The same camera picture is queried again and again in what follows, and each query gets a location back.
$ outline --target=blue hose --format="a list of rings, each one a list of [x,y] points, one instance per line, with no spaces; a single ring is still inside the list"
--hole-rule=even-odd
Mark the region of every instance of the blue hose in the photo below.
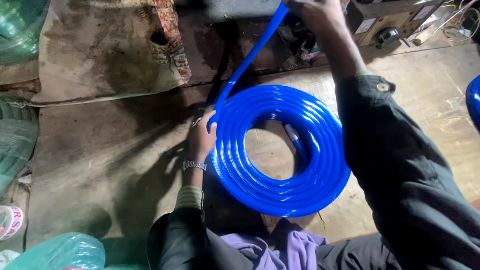
[[[315,97],[287,86],[255,86],[225,102],[287,11],[280,3],[270,25],[218,97],[217,113],[210,121],[218,123],[210,159],[223,186],[246,206],[271,216],[301,217],[325,208],[347,184],[351,171],[344,158],[340,121]],[[289,179],[264,175],[247,157],[247,131],[266,120],[289,123],[299,135],[293,143],[305,164]]]
[[[470,117],[480,131],[480,75],[468,85],[466,99]]]

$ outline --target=concrete floor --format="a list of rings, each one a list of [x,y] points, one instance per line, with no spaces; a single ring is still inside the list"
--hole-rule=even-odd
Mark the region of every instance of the concrete floor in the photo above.
[[[395,100],[447,157],[466,198],[479,199],[480,135],[465,105],[467,85],[480,70],[479,47],[391,55],[370,60],[368,67],[397,84]],[[250,78],[238,88],[258,84],[301,89],[336,111],[327,66]],[[42,108],[32,162],[26,248],[60,233],[83,232],[104,243],[107,264],[146,263],[146,233],[154,220],[173,210],[181,182],[183,143],[212,87]],[[295,150],[278,123],[249,131],[246,147],[249,158],[267,175],[285,179],[294,173]],[[334,242],[376,231],[353,176],[330,206],[288,219],[293,225],[246,208],[210,170],[205,174],[204,193],[207,224],[217,233],[252,233],[268,239],[300,227]],[[0,248],[21,251],[21,240],[18,233],[0,243]]]

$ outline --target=green mesh sack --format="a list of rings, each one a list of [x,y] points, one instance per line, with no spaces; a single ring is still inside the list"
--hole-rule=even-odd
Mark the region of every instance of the green mesh sack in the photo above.
[[[25,167],[38,136],[38,118],[32,107],[0,97],[0,194]]]

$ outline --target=metal watch strap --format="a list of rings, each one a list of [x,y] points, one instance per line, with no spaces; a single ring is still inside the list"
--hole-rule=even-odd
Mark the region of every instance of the metal watch strap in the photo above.
[[[185,160],[183,162],[183,171],[186,171],[188,168],[200,168],[204,171],[207,170],[207,164],[200,162],[200,161],[191,161],[191,160]]]

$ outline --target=striped shirt cuff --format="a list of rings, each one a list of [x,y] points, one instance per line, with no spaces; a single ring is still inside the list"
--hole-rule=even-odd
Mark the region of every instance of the striped shirt cuff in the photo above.
[[[182,207],[202,209],[203,204],[204,192],[202,191],[202,189],[195,185],[185,185],[179,190],[175,209]]]

